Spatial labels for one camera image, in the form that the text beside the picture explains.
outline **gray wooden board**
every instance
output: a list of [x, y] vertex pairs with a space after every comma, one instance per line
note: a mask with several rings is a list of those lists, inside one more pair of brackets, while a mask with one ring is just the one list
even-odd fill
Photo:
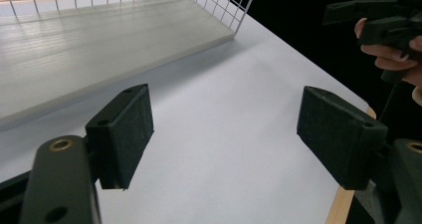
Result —
[[0, 20], [0, 125], [233, 39], [194, 0], [142, 0]]

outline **white tabletop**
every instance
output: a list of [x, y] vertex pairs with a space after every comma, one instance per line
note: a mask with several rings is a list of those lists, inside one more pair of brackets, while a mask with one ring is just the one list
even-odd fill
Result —
[[98, 185], [105, 224], [325, 222], [338, 185], [296, 134], [303, 87], [367, 104], [248, 16], [232, 42], [0, 130], [0, 181], [144, 83], [155, 133], [128, 190]]

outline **black foam pad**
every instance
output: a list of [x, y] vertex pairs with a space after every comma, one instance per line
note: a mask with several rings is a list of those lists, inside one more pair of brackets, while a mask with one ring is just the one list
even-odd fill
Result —
[[121, 92], [86, 125], [103, 189], [127, 188], [153, 133], [148, 85]]
[[304, 87], [298, 135], [345, 189], [364, 189], [387, 127], [337, 95]]

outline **human hand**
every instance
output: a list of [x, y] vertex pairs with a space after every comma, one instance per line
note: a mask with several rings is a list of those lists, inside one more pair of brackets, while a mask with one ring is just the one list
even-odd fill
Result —
[[[354, 33], [357, 38], [360, 37], [365, 22], [366, 18], [362, 18], [356, 23]], [[422, 36], [411, 40], [409, 47], [414, 51], [422, 52]], [[409, 69], [403, 81], [422, 88], [422, 61], [410, 60], [409, 56], [402, 58], [402, 51], [384, 45], [362, 45], [360, 50], [365, 54], [375, 56], [375, 66], [380, 69], [390, 71]]]

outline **table surface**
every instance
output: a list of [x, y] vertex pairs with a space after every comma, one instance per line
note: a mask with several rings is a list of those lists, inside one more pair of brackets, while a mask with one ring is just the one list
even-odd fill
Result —
[[338, 185], [296, 134], [304, 86], [367, 103], [246, 16], [234, 41], [0, 130], [0, 181], [149, 84], [155, 133], [125, 191], [99, 190], [103, 223], [324, 223]]

